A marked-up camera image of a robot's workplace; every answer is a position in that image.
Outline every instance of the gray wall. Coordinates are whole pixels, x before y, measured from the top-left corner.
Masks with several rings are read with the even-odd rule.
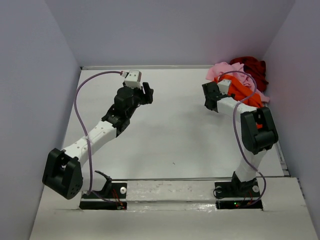
[[[262,58],[294,0],[46,0],[81,66]]]
[[[320,236],[319,0],[297,0],[268,49],[270,108],[290,173],[299,177]]]
[[[80,69],[43,0],[2,0],[0,35],[0,239],[27,240]]]

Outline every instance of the screw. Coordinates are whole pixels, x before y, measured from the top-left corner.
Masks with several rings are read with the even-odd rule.
[[[125,194],[127,192],[127,189],[123,186],[120,188],[120,193]]]
[[[259,187],[257,185],[254,185],[252,187],[252,191],[254,191],[255,193],[258,193],[259,192]]]

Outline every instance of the cloth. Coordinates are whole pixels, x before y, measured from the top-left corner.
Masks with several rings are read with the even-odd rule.
[[[229,95],[235,94],[234,99],[237,101],[240,101],[245,97],[250,96],[253,92],[246,86],[243,86],[242,83],[235,76],[226,74],[226,75],[223,75],[222,78],[231,80],[231,85],[229,86],[228,94]],[[217,83],[218,77],[215,77],[213,81]],[[256,108],[261,108],[264,106],[263,103],[261,102],[260,95],[257,93],[255,93],[249,99],[245,100],[243,103]]]
[[[230,64],[244,64],[244,72],[250,74],[255,82],[259,91],[264,92],[269,84],[266,80],[266,62],[258,61],[253,56],[238,57],[230,61]]]
[[[221,74],[229,72],[229,71],[242,71],[244,72],[244,64],[236,62],[232,65],[226,63],[226,62],[220,62],[215,64],[213,67],[211,67],[206,75],[207,80],[213,81],[215,78],[219,77]],[[251,92],[255,90],[255,84],[252,81],[250,77],[243,73],[233,72],[229,73],[231,76],[234,76],[238,81],[245,86],[246,88],[250,89]],[[260,96],[261,101],[264,103],[268,103],[270,98],[265,96],[261,91],[258,89],[256,90],[256,93]]]

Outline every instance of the maroon towel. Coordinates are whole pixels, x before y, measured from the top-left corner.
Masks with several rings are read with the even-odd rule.
[[[259,91],[264,92],[267,89],[267,84],[269,84],[266,80],[266,62],[258,61],[253,56],[243,56],[237,57],[230,61],[230,65],[235,63],[244,64],[243,69],[247,74],[251,74],[251,76],[256,81],[256,87]]]

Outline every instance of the white table surface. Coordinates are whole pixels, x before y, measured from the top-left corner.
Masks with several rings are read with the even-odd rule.
[[[113,179],[231,177],[241,159],[232,120],[204,107],[207,69],[143,69],[154,101],[140,106],[130,126],[93,156],[93,168]],[[102,72],[83,70],[79,83]],[[99,76],[79,93],[78,109],[91,130],[113,104],[123,78]],[[64,146],[83,136],[72,110]],[[89,171],[88,162],[83,172]],[[265,176],[283,176],[275,146],[260,165]]]
[[[295,178],[267,178],[263,211],[216,210],[213,187],[213,181],[129,181],[132,201],[121,211],[81,210],[80,194],[66,200],[45,187],[30,240],[317,240]]]

